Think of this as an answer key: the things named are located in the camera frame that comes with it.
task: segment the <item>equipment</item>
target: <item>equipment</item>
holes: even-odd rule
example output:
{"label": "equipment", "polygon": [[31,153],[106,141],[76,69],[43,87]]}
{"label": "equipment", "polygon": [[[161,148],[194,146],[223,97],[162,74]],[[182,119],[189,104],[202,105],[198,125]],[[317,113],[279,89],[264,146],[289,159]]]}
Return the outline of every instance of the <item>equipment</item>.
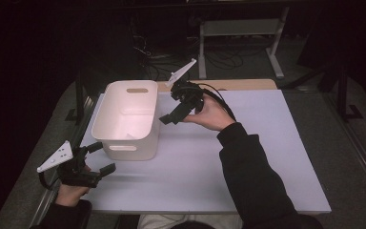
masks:
{"label": "equipment", "polygon": [[[230,107],[225,103],[222,95],[218,92],[217,89],[213,88],[208,84],[195,84],[190,81],[185,81],[181,77],[183,74],[189,70],[196,62],[195,59],[192,59],[192,62],[178,70],[176,73],[172,73],[171,78],[165,85],[171,88],[171,97],[174,100],[179,100],[180,104],[170,113],[159,117],[159,120],[167,125],[169,123],[177,124],[178,122],[182,121],[193,109],[197,112],[201,112],[203,109],[204,101],[203,101],[203,94],[207,94],[215,99],[222,107],[227,111],[230,117],[235,120],[234,113],[231,111]],[[207,89],[200,88],[200,85],[205,85],[208,87],[213,88],[218,94],[219,97],[210,92]]]}
{"label": "equipment", "polygon": [[63,184],[95,188],[102,177],[115,171],[114,163],[101,168],[100,173],[90,172],[85,169],[86,154],[88,152],[93,153],[101,148],[103,148],[102,143],[96,142],[90,146],[76,147],[72,152],[70,143],[65,141],[56,152],[37,168],[41,184],[49,190],[52,189],[53,183],[47,184],[44,171],[59,165],[57,174]]}

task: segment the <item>metal stand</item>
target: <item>metal stand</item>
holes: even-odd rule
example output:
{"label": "metal stand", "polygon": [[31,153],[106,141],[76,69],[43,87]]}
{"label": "metal stand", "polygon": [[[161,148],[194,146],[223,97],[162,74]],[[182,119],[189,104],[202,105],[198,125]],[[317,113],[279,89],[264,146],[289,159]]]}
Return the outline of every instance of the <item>metal stand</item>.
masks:
{"label": "metal stand", "polygon": [[285,20],[287,18],[287,14],[288,14],[289,9],[290,8],[285,8],[283,10],[283,12],[281,14],[280,21],[277,24],[277,29],[275,30],[274,43],[270,48],[266,49],[266,53],[269,56],[270,63],[272,64],[272,67],[273,67],[273,70],[274,70],[274,73],[275,73],[275,77],[277,77],[277,79],[283,79],[284,78],[284,73],[281,70],[280,65],[278,64],[277,58],[275,57],[275,51],[277,50],[278,42],[280,41],[281,34],[283,33]]}
{"label": "metal stand", "polygon": [[348,122],[351,118],[362,118],[361,112],[355,105],[350,105],[350,109],[352,110],[351,114],[347,114],[347,74],[345,73],[345,67],[343,64],[339,66],[339,78],[338,78],[338,86],[337,86],[337,111],[340,114],[341,118]]}
{"label": "metal stand", "polygon": [[275,57],[275,51],[278,47],[281,34],[284,29],[285,20],[289,11],[289,7],[284,8],[279,19],[255,19],[255,20],[231,20],[231,21],[206,21],[200,25],[200,51],[198,55],[199,78],[206,79],[206,66],[204,58],[204,37],[219,35],[257,35],[270,34],[274,35],[274,43],[270,48],[266,49],[272,64],[275,76],[278,79],[284,77],[280,65]]}

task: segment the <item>metal frame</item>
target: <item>metal frame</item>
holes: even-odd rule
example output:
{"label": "metal frame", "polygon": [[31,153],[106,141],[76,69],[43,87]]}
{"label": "metal frame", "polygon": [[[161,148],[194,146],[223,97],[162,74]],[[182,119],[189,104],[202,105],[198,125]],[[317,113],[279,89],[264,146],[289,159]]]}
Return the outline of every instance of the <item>metal frame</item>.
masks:
{"label": "metal frame", "polygon": [[266,53],[272,64],[275,77],[284,78],[284,73],[275,57],[275,52],[283,32],[289,7],[283,9],[281,17],[277,19],[254,19],[254,20],[233,20],[233,21],[206,21],[200,25],[200,50],[198,55],[199,78],[206,79],[207,71],[204,58],[204,37],[218,35],[251,35],[251,34],[273,34],[274,42]]}

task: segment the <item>white plastic tab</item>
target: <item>white plastic tab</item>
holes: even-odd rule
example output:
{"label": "white plastic tab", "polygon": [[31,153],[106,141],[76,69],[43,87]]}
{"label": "white plastic tab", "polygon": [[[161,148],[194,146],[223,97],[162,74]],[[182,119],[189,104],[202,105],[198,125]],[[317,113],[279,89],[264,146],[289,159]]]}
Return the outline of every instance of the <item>white plastic tab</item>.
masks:
{"label": "white plastic tab", "polygon": [[37,168],[37,173],[44,172],[56,165],[62,164],[73,158],[71,145],[68,141],[48,158],[40,167]]}
{"label": "white plastic tab", "polygon": [[192,62],[183,66],[183,68],[179,69],[176,73],[172,73],[171,78],[168,82],[165,83],[166,87],[171,87],[171,85],[176,82],[181,76],[183,76],[186,71],[188,71],[194,64],[197,62],[195,59],[192,59]]}

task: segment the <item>white surface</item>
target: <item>white surface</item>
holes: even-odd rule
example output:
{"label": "white surface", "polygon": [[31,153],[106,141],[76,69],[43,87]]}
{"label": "white surface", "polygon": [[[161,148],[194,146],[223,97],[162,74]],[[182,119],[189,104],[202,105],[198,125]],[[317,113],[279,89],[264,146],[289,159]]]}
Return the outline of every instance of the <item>white surface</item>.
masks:
{"label": "white surface", "polygon": [[[267,158],[283,179],[295,209],[330,212],[282,92],[221,93],[248,134],[260,135]],[[162,115],[178,104],[170,94],[159,94],[158,99]],[[91,127],[90,123],[82,146],[95,142]],[[235,213],[222,174],[217,134],[191,123],[162,124],[152,160],[115,161],[116,171],[84,198],[92,202],[93,210],[114,213]],[[111,162],[103,151],[87,158],[94,171]]]}

